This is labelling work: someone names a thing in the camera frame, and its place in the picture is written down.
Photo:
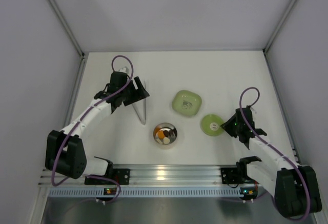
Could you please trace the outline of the green round lid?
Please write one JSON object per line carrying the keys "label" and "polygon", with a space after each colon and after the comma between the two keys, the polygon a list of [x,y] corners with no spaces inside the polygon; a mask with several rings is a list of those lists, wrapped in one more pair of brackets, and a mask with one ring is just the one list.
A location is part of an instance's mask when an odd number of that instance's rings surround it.
{"label": "green round lid", "polygon": [[200,122],[200,127],[208,136],[219,136],[224,132],[221,125],[224,123],[223,119],[216,114],[208,114],[204,116]]}

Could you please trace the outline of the metal serving tongs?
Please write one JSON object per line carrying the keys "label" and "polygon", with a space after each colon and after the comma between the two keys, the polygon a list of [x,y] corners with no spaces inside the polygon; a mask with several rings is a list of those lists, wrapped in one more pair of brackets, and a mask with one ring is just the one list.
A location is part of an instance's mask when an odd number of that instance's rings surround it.
{"label": "metal serving tongs", "polygon": [[132,104],[133,110],[137,115],[140,123],[145,126],[147,122],[147,100],[142,99],[136,103]]}

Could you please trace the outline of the orange round cookie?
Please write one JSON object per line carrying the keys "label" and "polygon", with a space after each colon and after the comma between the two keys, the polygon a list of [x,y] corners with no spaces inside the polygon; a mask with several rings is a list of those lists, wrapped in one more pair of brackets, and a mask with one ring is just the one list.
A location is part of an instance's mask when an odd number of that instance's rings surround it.
{"label": "orange round cookie", "polygon": [[157,136],[158,136],[159,138],[164,138],[164,137],[165,137],[164,130],[158,130],[158,132],[157,132]]}

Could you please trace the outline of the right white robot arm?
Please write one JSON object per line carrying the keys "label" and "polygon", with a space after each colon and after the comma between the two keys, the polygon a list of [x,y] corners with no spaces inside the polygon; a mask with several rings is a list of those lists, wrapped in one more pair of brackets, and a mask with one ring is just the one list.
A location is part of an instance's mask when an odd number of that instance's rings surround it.
{"label": "right white robot arm", "polygon": [[221,127],[253,154],[241,158],[232,168],[221,169],[223,184],[259,183],[285,218],[306,216],[322,210],[314,169],[286,157],[273,149],[270,142],[263,142],[267,133],[255,127],[250,106],[236,109]]}

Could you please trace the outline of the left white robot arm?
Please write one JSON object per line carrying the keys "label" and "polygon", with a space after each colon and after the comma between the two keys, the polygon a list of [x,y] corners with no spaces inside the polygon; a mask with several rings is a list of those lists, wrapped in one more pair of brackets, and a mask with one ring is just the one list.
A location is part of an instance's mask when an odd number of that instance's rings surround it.
{"label": "left white robot arm", "polygon": [[81,176],[111,178],[110,160],[87,155],[83,141],[121,105],[128,106],[149,97],[140,78],[126,68],[114,71],[103,90],[95,94],[87,108],[69,125],[53,130],[47,137],[45,167],[66,178]]}

